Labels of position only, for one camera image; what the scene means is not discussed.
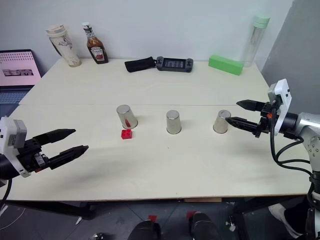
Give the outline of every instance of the metal cup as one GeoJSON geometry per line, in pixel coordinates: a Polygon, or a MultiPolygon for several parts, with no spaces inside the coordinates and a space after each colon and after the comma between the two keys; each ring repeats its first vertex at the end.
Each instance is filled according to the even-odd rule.
{"type": "Polygon", "coordinates": [[[213,130],[218,134],[224,134],[228,130],[226,118],[230,118],[231,113],[228,110],[220,110],[213,124],[213,130]]]}
{"type": "Polygon", "coordinates": [[[133,129],[138,125],[138,120],[128,105],[120,105],[116,108],[122,126],[125,129],[133,129]]]}
{"type": "Polygon", "coordinates": [[[178,134],[181,131],[179,112],[170,110],[166,113],[166,130],[170,134],[178,134]]]}

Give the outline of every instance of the laptop screen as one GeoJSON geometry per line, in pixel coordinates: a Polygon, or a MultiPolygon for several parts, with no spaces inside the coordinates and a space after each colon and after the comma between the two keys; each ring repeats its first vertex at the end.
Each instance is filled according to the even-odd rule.
{"type": "Polygon", "coordinates": [[[40,79],[30,49],[0,51],[0,88],[33,86],[40,79]]]}

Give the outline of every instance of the white table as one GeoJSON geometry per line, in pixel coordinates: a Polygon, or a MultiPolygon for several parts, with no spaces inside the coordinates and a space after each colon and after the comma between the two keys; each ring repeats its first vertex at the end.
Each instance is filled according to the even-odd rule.
{"type": "Polygon", "coordinates": [[[20,104],[235,105],[267,99],[268,85],[255,64],[237,76],[199,61],[191,73],[156,68],[129,73],[125,61],[96,64],[85,58],[69,67],[60,59],[20,104]]]}
{"type": "MultiPolygon", "coordinates": [[[[80,158],[55,170],[13,179],[10,200],[102,201],[189,197],[274,196],[305,194],[308,176],[277,166],[269,135],[259,139],[232,126],[213,131],[221,109],[257,122],[258,112],[239,106],[134,105],[138,119],[133,139],[122,140],[117,105],[21,105],[11,117],[22,119],[27,137],[59,128],[76,132],[43,147],[48,157],[89,145],[80,158]],[[166,112],[180,112],[182,131],[166,131],[166,112]]],[[[281,135],[276,148],[290,143],[281,135]]],[[[283,159],[308,159],[302,145],[283,159]]],[[[308,167],[301,163],[295,166],[308,167]]],[[[0,196],[5,188],[0,188],[0,196]]]]}

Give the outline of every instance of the green sponge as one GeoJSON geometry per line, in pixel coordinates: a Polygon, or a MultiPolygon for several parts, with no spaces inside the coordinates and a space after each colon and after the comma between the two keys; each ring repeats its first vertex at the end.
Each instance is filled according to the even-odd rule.
{"type": "Polygon", "coordinates": [[[227,73],[240,75],[244,68],[244,63],[240,61],[233,61],[222,56],[212,55],[209,58],[209,66],[227,73]]]}

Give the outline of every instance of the person's foot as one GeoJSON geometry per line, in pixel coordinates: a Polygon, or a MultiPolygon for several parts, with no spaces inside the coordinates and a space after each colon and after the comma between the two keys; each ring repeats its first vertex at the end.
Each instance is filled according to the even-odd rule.
{"type": "Polygon", "coordinates": [[[142,221],[130,233],[128,240],[159,240],[161,238],[160,225],[151,220],[142,221]]]}
{"type": "Polygon", "coordinates": [[[194,240],[221,240],[216,225],[199,211],[189,218],[189,231],[194,240]]]}
{"type": "Polygon", "coordinates": [[[282,206],[280,203],[269,206],[268,207],[270,213],[272,216],[274,216],[276,219],[278,219],[280,222],[282,222],[285,226],[285,229],[288,231],[288,233],[293,237],[294,239],[297,239],[300,237],[302,234],[296,232],[290,224],[287,222],[286,217],[285,217],[285,210],[286,208],[282,206]]]}

